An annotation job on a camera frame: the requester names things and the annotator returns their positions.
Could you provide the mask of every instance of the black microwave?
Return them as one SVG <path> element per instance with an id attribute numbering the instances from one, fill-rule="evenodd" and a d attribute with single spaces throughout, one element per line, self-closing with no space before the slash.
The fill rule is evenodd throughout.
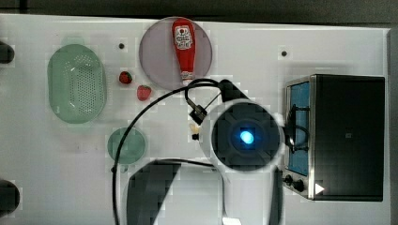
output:
<path id="1" fill-rule="evenodd" d="M 315 74 L 289 82 L 283 185 L 315 201 L 383 200 L 385 79 Z"/>

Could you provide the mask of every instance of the microwave window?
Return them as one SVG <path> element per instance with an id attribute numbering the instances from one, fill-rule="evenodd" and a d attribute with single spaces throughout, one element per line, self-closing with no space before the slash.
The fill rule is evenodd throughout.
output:
<path id="1" fill-rule="evenodd" d="M 310 84 L 303 82 L 290 87 L 290 109 L 296 105 L 299 108 L 310 107 Z M 307 111 L 296 111 L 296 126 L 308 130 L 309 113 Z M 298 148 L 289 152 L 287 169 L 302 175 L 308 175 L 308 142 L 305 142 L 305 133 L 296 129 L 296 143 Z"/>

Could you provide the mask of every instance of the green plastic basket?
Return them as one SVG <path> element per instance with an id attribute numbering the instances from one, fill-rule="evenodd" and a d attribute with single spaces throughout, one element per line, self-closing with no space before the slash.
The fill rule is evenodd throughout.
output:
<path id="1" fill-rule="evenodd" d="M 70 124 L 82 124 L 100 114 L 106 100 L 102 64 L 79 44 L 62 47 L 50 59 L 48 69 L 50 106 L 55 115 Z"/>

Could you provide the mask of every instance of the bottle label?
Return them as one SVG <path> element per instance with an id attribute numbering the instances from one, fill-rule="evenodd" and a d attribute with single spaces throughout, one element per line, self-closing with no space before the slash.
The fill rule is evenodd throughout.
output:
<path id="1" fill-rule="evenodd" d="M 188 25 L 176 26 L 175 44 L 180 50 L 187 50 L 191 48 L 192 36 Z"/>
<path id="2" fill-rule="evenodd" d="M 187 72 L 187 71 L 182 71 L 181 78 L 182 78 L 182 80 L 193 80 L 193 73 Z"/>

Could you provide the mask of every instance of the black power cord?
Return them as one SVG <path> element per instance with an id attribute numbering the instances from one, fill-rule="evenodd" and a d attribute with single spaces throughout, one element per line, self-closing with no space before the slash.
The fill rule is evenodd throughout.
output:
<path id="1" fill-rule="evenodd" d="M 176 89 L 174 91 L 171 91 L 171 92 L 159 97 L 158 99 L 154 100 L 153 102 L 151 102 L 142 111 L 140 111 L 140 113 L 138 113 L 138 115 L 135 116 L 134 120 L 132 120 L 132 122 L 129 124 L 128 128 L 126 129 L 125 133 L 122 136 L 122 139 L 120 140 L 119 146 L 117 147 L 116 156 L 115 156 L 115 164 L 114 164 L 114 167 L 112 168 L 112 173 L 113 173 L 113 179 L 112 179 L 112 202 L 113 202 L 114 217 L 115 217 L 115 224 L 116 225 L 120 225 L 119 215 L 117 213 L 117 200 L 116 200 L 117 164 L 119 162 L 120 152 L 121 152 L 123 143 L 126 140 L 127 136 L 129 135 L 132 127 L 137 123 L 138 119 L 144 113 L 146 113 L 146 111 L 148 111 L 152 106 L 158 104 L 158 102 L 162 101 L 163 99 L 168 98 L 171 95 L 174 95 L 174 94 L 179 93 L 181 91 L 185 91 L 186 92 L 186 98 L 187 98 L 188 97 L 188 90 L 190 90 L 190 89 L 193 89 L 193 88 L 196 88 L 196 87 L 205 87 L 205 86 L 218 87 L 217 84 L 218 83 L 216 81 L 213 81 L 213 80 L 210 80 L 210 79 L 197 79 L 197 80 L 194 80 L 193 82 L 190 83 L 190 85 L 188 85 L 186 87 L 178 88 L 178 89 Z M 188 163 L 192 163 L 193 164 L 193 161 L 188 161 L 188 160 L 184 160 L 184 159 L 172 159 L 172 160 L 174 160 L 174 161 L 179 160 L 179 162 L 188 162 Z M 202 165 L 202 166 L 210 165 L 210 164 L 205 164 L 205 163 L 201 163 L 201 162 L 194 162 L 194 163 L 197 164 L 197 165 Z"/>
<path id="2" fill-rule="evenodd" d="M 196 80 L 192 81 L 188 86 L 195 85 L 196 83 L 212 83 L 212 84 L 216 85 L 217 87 L 219 87 L 218 82 L 208 79 L 208 78 L 196 79 Z M 188 97 L 189 90 L 190 89 L 185 90 L 185 99 L 187 100 L 187 103 L 193 108 L 192 112 L 190 113 L 190 117 L 196 124 L 201 125 L 207 115 L 206 108 L 203 108 L 201 105 L 196 105 L 195 103 L 193 103 L 193 101 L 191 101 L 191 99 Z"/>
<path id="3" fill-rule="evenodd" d="M 196 166 L 204 166 L 204 167 L 209 167 L 209 168 L 215 168 L 213 164 L 205 163 L 205 162 L 198 162 L 198 161 L 192 161 L 192 160 L 186 160 L 182 158 L 165 158 L 161 159 L 160 161 L 163 162 L 179 162 L 179 163 L 188 163 Z"/>

